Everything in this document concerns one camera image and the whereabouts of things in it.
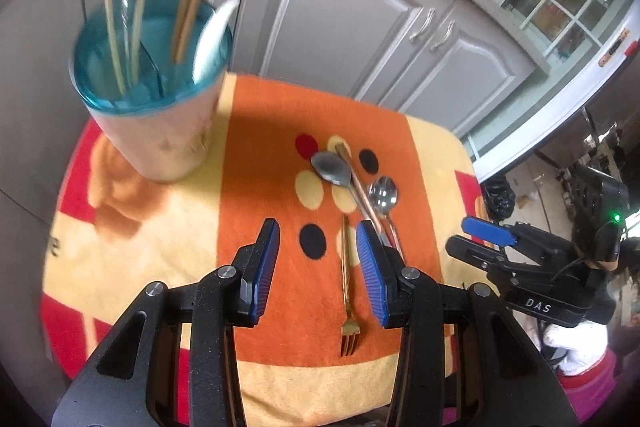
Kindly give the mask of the pink sleeve forearm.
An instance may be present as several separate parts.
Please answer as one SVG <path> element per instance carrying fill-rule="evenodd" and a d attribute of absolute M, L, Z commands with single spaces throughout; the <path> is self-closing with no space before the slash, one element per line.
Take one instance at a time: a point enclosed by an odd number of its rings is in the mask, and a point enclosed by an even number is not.
<path fill-rule="evenodd" d="M 608 413 L 628 395 L 622 373 L 618 371 L 616 354 L 611 349 L 606 349 L 590 369 L 576 375 L 567 375 L 558 369 L 556 375 L 579 424 L 600 413 Z"/>

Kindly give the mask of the right gloved hand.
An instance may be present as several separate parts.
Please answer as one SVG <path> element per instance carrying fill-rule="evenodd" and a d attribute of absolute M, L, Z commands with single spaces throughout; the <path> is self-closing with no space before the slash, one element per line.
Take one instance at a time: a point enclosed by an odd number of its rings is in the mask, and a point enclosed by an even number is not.
<path fill-rule="evenodd" d="M 560 372 L 575 377 L 598 365 L 608 351 L 608 328 L 593 321 L 582 321 L 572 329 L 552 324 L 542 334 L 546 347 L 563 349 Z"/>

